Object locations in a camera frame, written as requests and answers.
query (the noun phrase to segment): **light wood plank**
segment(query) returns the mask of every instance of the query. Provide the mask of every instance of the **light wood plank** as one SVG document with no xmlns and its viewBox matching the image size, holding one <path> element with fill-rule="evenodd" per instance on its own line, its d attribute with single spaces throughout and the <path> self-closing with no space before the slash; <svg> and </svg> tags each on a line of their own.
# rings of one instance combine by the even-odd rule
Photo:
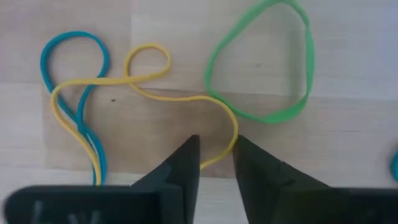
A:
<svg viewBox="0 0 398 224">
<path fill-rule="evenodd" d="M 152 88 L 203 89 L 203 72 L 216 44 L 257 1 L 135 0 L 132 46 L 160 42 L 174 58 L 173 75 L 145 83 Z M 397 97 L 396 1 L 300 0 L 315 39 L 313 96 L 387 99 Z M 137 59 L 139 72 L 160 68 L 159 54 Z M 214 86 L 220 91 L 298 95 L 305 80 L 303 25 L 287 6 L 257 18 L 220 55 Z"/>
</svg>

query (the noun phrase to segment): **wooden table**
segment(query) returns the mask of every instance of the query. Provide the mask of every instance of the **wooden table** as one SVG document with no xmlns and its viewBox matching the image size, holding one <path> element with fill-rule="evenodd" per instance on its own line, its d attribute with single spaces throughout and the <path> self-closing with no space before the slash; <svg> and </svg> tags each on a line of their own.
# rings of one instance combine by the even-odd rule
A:
<svg viewBox="0 0 398 224">
<path fill-rule="evenodd" d="M 388 163 L 398 140 L 398 2 L 298 1 L 310 17 L 317 56 L 308 105 L 286 123 L 239 119 L 239 132 L 327 184 L 395 187 Z M 52 37 L 85 30 L 103 39 L 111 52 L 110 77 L 122 76 L 124 57 L 134 46 L 158 42 L 172 54 L 172 72 L 141 86 L 160 95 L 196 95 L 204 90 L 203 71 L 211 51 L 255 2 L 1 1 L 0 174 L 10 183 L 3 191 L 41 181 L 91 181 L 89 159 L 55 121 L 42 84 L 40 53 Z M 303 55 L 302 23 L 287 6 L 276 5 L 220 55 L 214 86 L 246 111 L 270 113 L 302 94 Z M 54 52 L 53 77 L 57 82 L 94 77 L 101 62 L 93 41 L 71 40 Z M 132 73 L 162 66 L 163 56 L 149 50 L 136 58 Z M 64 92 L 72 108 L 82 89 Z M 200 134 L 202 158 L 209 158 L 226 147 L 232 134 L 229 119 L 216 105 L 149 100 L 127 86 L 97 88 L 88 101 L 86 120 L 100 136 L 115 175 L 149 172 L 191 134 Z M 54 179 L 57 172 L 66 179 Z M 231 158 L 202 175 L 233 177 Z M 231 183 L 226 188 L 236 194 Z"/>
</svg>

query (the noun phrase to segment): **green rubber band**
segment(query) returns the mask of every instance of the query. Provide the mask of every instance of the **green rubber band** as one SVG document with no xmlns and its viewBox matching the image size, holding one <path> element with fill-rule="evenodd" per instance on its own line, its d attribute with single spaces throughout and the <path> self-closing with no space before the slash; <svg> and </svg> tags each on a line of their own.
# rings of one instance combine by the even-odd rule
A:
<svg viewBox="0 0 398 224">
<path fill-rule="evenodd" d="M 267 8 L 277 4 L 277 3 L 285 3 L 289 5 L 294 11 L 296 11 L 303 23 L 305 24 L 305 64 L 307 67 L 306 72 L 306 82 L 307 82 L 307 90 L 305 91 L 305 95 L 294 105 L 280 110 L 273 112 L 266 116 L 256 116 L 254 114 L 250 114 L 244 112 L 240 109 L 237 109 L 234 105 L 232 105 L 225 97 L 221 96 L 219 93 L 214 91 L 211 87 L 211 78 L 213 76 L 213 67 L 215 64 L 215 60 L 217 55 L 237 36 L 239 35 L 256 17 L 261 15 Z M 305 105 L 308 101 L 308 96 L 310 95 L 312 89 L 312 82 L 313 82 L 313 72 L 315 68 L 315 52 L 313 46 L 313 39 L 310 30 L 310 21 L 308 19 L 307 14 L 305 11 L 299 6 L 295 0 L 267 0 L 261 1 L 259 4 L 255 5 L 254 7 L 250 8 L 245 15 L 238 21 L 238 23 L 230 30 L 230 32 L 220 41 L 217 45 L 216 49 L 212 53 L 209 61 L 208 66 L 205 71 L 205 86 L 207 93 L 216 98 L 227 106 L 231 108 L 239 116 L 243 118 L 253 119 L 255 121 L 263 122 L 263 123 L 279 123 L 283 121 L 287 121 L 296 117 L 300 112 L 304 109 Z"/>
</svg>

